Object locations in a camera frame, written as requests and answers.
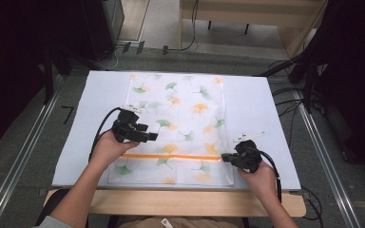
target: black equipment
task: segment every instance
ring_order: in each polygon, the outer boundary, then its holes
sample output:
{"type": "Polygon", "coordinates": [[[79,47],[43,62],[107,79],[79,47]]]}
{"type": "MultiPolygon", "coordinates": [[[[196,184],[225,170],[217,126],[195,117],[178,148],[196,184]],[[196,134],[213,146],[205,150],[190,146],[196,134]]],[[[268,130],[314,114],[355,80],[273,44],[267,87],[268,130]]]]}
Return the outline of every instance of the black equipment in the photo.
{"type": "Polygon", "coordinates": [[[280,202],[282,202],[282,188],[280,184],[280,176],[272,158],[269,157],[267,153],[258,150],[256,144],[252,140],[240,142],[236,145],[235,150],[237,150],[238,153],[221,154],[221,159],[224,162],[230,162],[231,164],[243,169],[246,172],[257,172],[259,168],[259,163],[262,161],[261,155],[271,163],[272,167],[274,168],[275,177],[277,178],[278,199],[280,202]]]}
{"type": "Polygon", "coordinates": [[[111,131],[114,134],[115,139],[119,143],[123,143],[124,140],[129,140],[132,142],[143,142],[147,141],[156,141],[158,134],[157,133],[146,133],[147,125],[136,123],[139,117],[135,114],[138,110],[132,106],[123,106],[122,108],[116,107],[108,112],[108,114],[103,119],[100,124],[99,129],[97,130],[96,136],[94,137],[93,145],[91,146],[90,154],[88,155],[88,160],[90,161],[91,156],[93,155],[94,147],[97,144],[97,141],[100,140],[102,136],[100,131],[103,128],[103,125],[106,122],[106,119],[116,110],[119,110],[118,118],[114,121],[114,124],[111,127],[111,131]]]}
{"type": "Polygon", "coordinates": [[[256,144],[251,140],[240,142],[236,145],[235,150],[238,153],[221,154],[223,161],[231,162],[238,168],[242,168],[246,171],[248,170],[250,173],[255,173],[259,168],[259,163],[262,161],[262,157],[260,156],[260,152],[258,151],[256,144]]]}
{"type": "Polygon", "coordinates": [[[118,119],[111,127],[115,139],[120,143],[124,140],[144,143],[156,141],[158,134],[146,133],[147,125],[136,123],[138,119],[139,117],[133,111],[121,109],[118,119]]]}

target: person's right hand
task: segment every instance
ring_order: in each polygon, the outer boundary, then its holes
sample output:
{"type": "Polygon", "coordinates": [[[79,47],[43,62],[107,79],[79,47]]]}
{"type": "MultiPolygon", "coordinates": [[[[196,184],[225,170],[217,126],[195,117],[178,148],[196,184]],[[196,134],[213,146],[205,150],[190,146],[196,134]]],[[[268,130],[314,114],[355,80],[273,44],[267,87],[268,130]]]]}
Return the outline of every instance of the person's right hand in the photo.
{"type": "Polygon", "coordinates": [[[94,147],[89,163],[97,164],[106,169],[130,148],[138,146],[138,142],[117,142],[111,130],[103,133],[94,147]]]}
{"type": "Polygon", "coordinates": [[[264,161],[259,163],[259,168],[255,173],[247,173],[240,168],[237,170],[258,199],[268,199],[277,195],[274,169],[264,161]]]}

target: floor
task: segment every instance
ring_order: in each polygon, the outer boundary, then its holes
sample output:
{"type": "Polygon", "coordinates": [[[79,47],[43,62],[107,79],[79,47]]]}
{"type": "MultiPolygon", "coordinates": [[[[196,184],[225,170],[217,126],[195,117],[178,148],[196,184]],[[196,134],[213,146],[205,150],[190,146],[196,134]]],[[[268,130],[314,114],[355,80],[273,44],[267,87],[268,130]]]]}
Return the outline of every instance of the floor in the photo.
{"type": "MultiPolygon", "coordinates": [[[[196,71],[235,75],[251,75],[262,72],[277,64],[278,60],[287,60],[287,55],[274,27],[250,25],[245,35],[245,25],[196,22],[196,43],[185,53],[169,53],[162,56],[163,46],[178,48],[178,11],[179,0],[151,0],[145,17],[139,41],[144,41],[146,50],[140,55],[129,51],[103,60],[100,64],[114,67],[110,70],[160,70],[160,71],[196,71]]],[[[190,21],[183,24],[182,46],[187,47],[193,38],[190,21]]],[[[10,198],[4,201],[4,211],[0,211],[0,227],[30,227],[41,210],[51,177],[55,171],[56,160],[71,128],[74,113],[67,120],[69,110],[64,106],[77,106],[84,88],[88,69],[77,66],[65,80],[59,78],[57,87],[62,87],[56,104],[52,104],[49,118],[40,132],[40,140],[31,147],[29,159],[16,187],[7,192],[10,198]]],[[[287,74],[282,71],[278,77],[270,78],[272,91],[287,86],[287,74]]],[[[296,98],[293,92],[275,97],[276,102],[296,98]]],[[[19,116],[0,142],[0,186],[13,168],[18,151],[23,151],[23,143],[33,128],[34,120],[39,119],[40,102],[44,93],[38,94],[29,107],[19,116]]],[[[287,106],[280,106],[281,113],[287,106]]],[[[300,182],[316,193],[323,207],[323,222],[326,227],[365,227],[365,165],[352,165],[341,156],[340,147],[330,126],[318,112],[307,115],[300,110],[296,115],[284,115],[282,127],[288,140],[300,182]],[[339,182],[333,182],[337,176],[339,182]]],[[[307,204],[307,216],[315,217],[313,207],[307,204]]],[[[102,218],[92,227],[102,227],[102,218]]],[[[258,227],[270,227],[268,218],[252,218],[252,224],[258,227]]],[[[297,218],[301,227],[320,227],[317,220],[308,221],[297,218]]]]}

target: ginkgo leaf print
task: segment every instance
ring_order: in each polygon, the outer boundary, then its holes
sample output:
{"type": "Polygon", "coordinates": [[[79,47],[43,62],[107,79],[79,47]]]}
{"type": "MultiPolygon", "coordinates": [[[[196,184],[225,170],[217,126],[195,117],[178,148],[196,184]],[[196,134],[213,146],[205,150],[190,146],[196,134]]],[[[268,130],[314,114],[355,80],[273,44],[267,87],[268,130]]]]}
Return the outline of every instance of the ginkgo leaf print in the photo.
{"type": "Polygon", "coordinates": [[[213,130],[215,130],[215,128],[219,128],[219,127],[221,127],[222,125],[224,125],[224,119],[220,119],[220,120],[216,119],[216,123],[215,123],[214,125],[210,124],[210,125],[206,126],[206,127],[203,129],[202,133],[203,133],[203,134],[209,134],[209,133],[212,133],[212,132],[213,132],[213,130]]]}
{"type": "Polygon", "coordinates": [[[206,162],[206,161],[201,161],[201,167],[198,168],[198,169],[193,169],[193,170],[201,170],[203,171],[204,173],[209,173],[210,172],[210,165],[209,165],[209,162],[206,162]]]}
{"type": "Polygon", "coordinates": [[[168,99],[168,101],[171,102],[171,106],[178,105],[181,102],[181,100],[176,97],[171,97],[168,99]]]}
{"type": "Polygon", "coordinates": [[[210,175],[207,174],[207,173],[199,173],[195,176],[195,179],[198,181],[198,182],[202,182],[202,183],[206,183],[206,182],[209,182],[210,181],[210,175]]]}
{"type": "Polygon", "coordinates": [[[147,105],[147,107],[148,108],[154,108],[155,109],[155,111],[156,111],[156,115],[157,115],[157,108],[160,106],[160,105],[162,105],[161,103],[158,103],[158,102],[152,102],[152,103],[149,103],[148,105],[147,105]]]}
{"type": "Polygon", "coordinates": [[[127,167],[126,167],[126,165],[122,165],[122,166],[118,166],[118,165],[116,165],[116,166],[114,166],[114,171],[117,173],[117,174],[119,174],[119,175],[127,175],[127,174],[130,174],[130,173],[132,173],[132,170],[130,170],[130,169],[128,169],[127,167]]]}
{"type": "Polygon", "coordinates": [[[156,123],[160,125],[158,133],[160,132],[160,128],[162,128],[163,126],[167,127],[170,130],[176,130],[178,128],[176,125],[174,125],[168,120],[158,120],[156,121],[156,123]]]}
{"type": "Polygon", "coordinates": [[[156,121],[156,123],[158,123],[160,125],[159,130],[162,126],[170,126],[170,121],[168,121],[168,120],[158,120],[158,121],[156,121]]]}
{"type": "Polygon", "coordinates": [[[213,82],[216,83],[216,84],[222,84],[223,83],[223,79],[222,78],[214,78],[213,79],[213,82]]]}
{"type": "Polygon", "coordinates": [[[174,184],[174,183],[176,183],[176,180],[172,177],[165,177],[162,179],[162,183],[174,184]]]}
{"type": "Polygon", "coordinates": [[[210,125],[206,126],[206,127],[203,129],[202,133],[203,133],[203,134],[209,134],[209,133],[212,133],[212,132],[213,132],[213,130],[215,130],[215,126],[210,124],[210,125]]]}
{"type": "Polygon", "coordinates": [[[195,179],[199,182],[208,182],[210,181],[210,165],[208,162],[205,161],[201,161],[201,167],[198,169],[193,169],[193,170],[201,170],[200,173],[198,173],[195,176],[195,179]]]}
{"type": "Polygon", "coordinates": [[[165,90],[168,90],[168,89],[173,89],[175,92],[177,92],[176,91],[176,89],[174,88],[174,86],[176,86],[177,84],[176,83],[169,83],[169,84],[167,84],[166,86],[165,86],[165,90]]]}
{"type": "Polygon", "coordinates": [[[146,104],[147,102],[139,102],[139,106],[138,106],[138,109],[144,109],[146,110],[146,112],[148,113],[149,111],[146,109],[146,104]]]}
{"type": "Polygon", "coordinates": [[[193,141],[195,139],[195,132],[191,131],[189,132],[189,134],[186,134],[184,136],[186,141],[193,141]]]}
{"type": "Polygon", "coordinates": [[[144,84],[142,84],[141,87],[132,87],[132,90],[136,93],[145,93],[145,92],[149,91],[150,88],[148,86],[145,86],[144,84]]]}
{"type": "Polygon", "coordinates": [[[202,112],[203,112],[205,109],[207,109],[207,108],[208,108],[208,106],[207,106],[206,104],[195,104],[195,105],[194,105],[194,114],[195,114],[195,113],[198,113],[198,114],[200,114],[200,116],[201,116],[202,112]]]}
{"type": "Polygon", "coordinates": [[[212,154],[212,155],[217,155],[218,154],[218,151],[216,150],[215,148],[215,145],[214,144],[210,144],[210,143],[205,143],[205,149],[206,151],[209,153],[209,154],[212,154]]]}
{"type": "Polygon", "coordinates": [[[179,147],[176,145],[176,144],[167,144],[163,147],[162,149],[162,152],[165,152],[165,153],[168,153],[168,154],[171,154],[173,153],[174,151],[176,151],[179,147]]]}
{"type": "Polygon", "coordinates": [[[173,169],[170,165],[168,165],[168,158],[161,158],[161,159],[158,159],[158,162],[157,162],[157,166],[160,166],[162,164],[165,164],[167,165],[170,169],[173,169]]]}
{"type": "Polygon", "coordinates": [[[201,89],[199,92],[193,92],[193,93],[201,93],[204,99],[210,100],[211,97],[207,91],[207,88],[204,85],[201,85],[201,89]]]}
{"type": "Polygon", "coordinates": [[[224,119],[218,120],[217,119],[217,123],[214,125],[215,128],[219,128],[224,124],[224,119]]]}

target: wire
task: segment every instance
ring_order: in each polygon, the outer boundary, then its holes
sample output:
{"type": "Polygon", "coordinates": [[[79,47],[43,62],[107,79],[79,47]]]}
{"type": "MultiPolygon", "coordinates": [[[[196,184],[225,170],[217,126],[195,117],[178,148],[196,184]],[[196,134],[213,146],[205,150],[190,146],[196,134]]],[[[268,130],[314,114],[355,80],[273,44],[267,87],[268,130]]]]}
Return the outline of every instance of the wire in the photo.
{"type": "Polygon", "coordinates": [[[278,192],[278,199],[280,202],[282,202],[282,187],[281,187],[281,183],[280,183],[280,175],[279,172],[277,170],[277,167],[275,166],[274,160],[272,160],[272,158],[265,152],[260,151],[259,153],[266,158],[266,160],[268,160],[272,167],[274,168],[274,172],[275,172],[275,177],[277,178],[277,192],[278,192]]]}
{"type": "Polygon", "coordinates": [[[105,122],[106,122],[106,120],[108,119],[108,117],[109,117],[109,116],[110,116],[110,115],[111,115],[114,111],[116,111],[116,110],[121,110],[121,108],[116,107],[116,108],[113,108],[111,111],[109,111],[109,112],[106,114],[105,118],[103,119],[102,123],[100,124],[99,129],[97,130],[96,135],[95,135],[95,137],[94,137],[94,141],[93,141],[93,145],[91,146],[90,154],[88,155],[88,160],[89,160],[89,161],[90,161],[90,159],[91,159],[91,156],[93,155],[94,147],[96,146],[97,141],[99,141],[99,140],[100,140],[100,138],[102,137],[102,135],[108,131],[108,130],[107,130],[107,131],[105,131],[103,134],[100,134],[100,131],[102,130],[103,125],[105,124],[105,122]]]}
{"type": "Polygon", "coordinates": [[[288,100],[288,101],[284,101],[284,102],[280,102],[280,103],[276,103],[275,106],[278,105],[283,105],[283,104],[287,104],[287,103],[291,103],[291,102],[301,102],[303,103],[304,99],[294,99],[294,100],[288,100]]]}
{"type": "Polygon", "coordinates": [[[298,107],[300,106],[300,104],[298,104],[295,108],[295,111],[293,112],[293,116],[292,116],[292,121],[290,123],[290,130],[289,130],[289,142],[288,142],[288,146],[290,148],[290,144],[292,143],[292,133],[293,133],[293,122],[295,120],[295,115],[296,112],[298,111],[298,107]]]}
{"type": "Polygon", "coordinates": [[[192,15],[191,15],[191,24],[192,24],[192,29],[194,32],[194,37],[192,38],[191,44],[189,44],[188,47],[183,48],[183,49],[170,49],[172,51],[182,51],[182,50],[188,50],[189,48],[191,48],[192,44],[194,44],[194,41],[196,39],[196,34],[195,34],[195,22],[197,21],[197,14],[198,14],[198,4],[199,4],[199,0],[196,0],[194,3],[194,8],[192,9],[192,15]]]}
{"type": "Polygon", "coordinates": [[[307,201],[310,203],[310,205],[313,207],[314,211],[316,212],[317,216],[315,218],[308,218],[308,217],[303,217],[304,219],[307,219],[307,220],[319,220],[319,224],[320,224],[320,227],[324,227],[324,224],[322,222],[322,205],[321,205],[321,201],[319,200],[319,198],[317,197],[317,195],[311,191],[310,189],[304,187],[303,185],[301,185],[301,188],[306,190],[307,192],[309,192],[311,195],[313,195],[314,198],[316,198],[317,202],[318,202],[318,206],[319,206],[319,210],[317,209],[317,207],[313,204],[313,202],[308,199],[307,201]]]}
{"type": "Polygon", "coordinates": [[[289,113],[289,112],[292,112],[292,111],[294,111],[296,108],[298,108],[298,106],[300,105],[301,103],[294,103],[294,104],[292,104],[292,105],[290,105],[289,107],[287,107],[282,113],[280,113],[279,114],[279,116],[281,117],[281,116],[283,116],[284,114],[287,114],[287,113],[289,113]]]}
{"type": "Polygon", "coordinates": [[[286,92],[286,91],[292,91],[292,90],[299,90],[299,91],[303,91],[302,88],[295,88],[295,87],[285,87],[285,88],[281,88],[276,90],[275,92],[272,93],[272,96],[276,96],[282,92],[286,92]]]}
{"type": "Polygon", "coordinates": [[[104,68],[104,69],[113,69],[113,68],[117,67],[117,65],[118,65],[117,50],[119,50],[119,49],[121,49],[121,48],[123,48],[123,47],[124,47],[124,46],[117,47],[117,48],[115,48],[115,50],[114,50],[114,58],[115,58],[115,61],[116,61],[114,66],[104,66],[104,65],[102,65],[102,64],[100,64],[100,63],[98,63],[98,62],[96,62],[96,64],[97,64],[98,66],[100,66],[100,67],[104,68]]]}

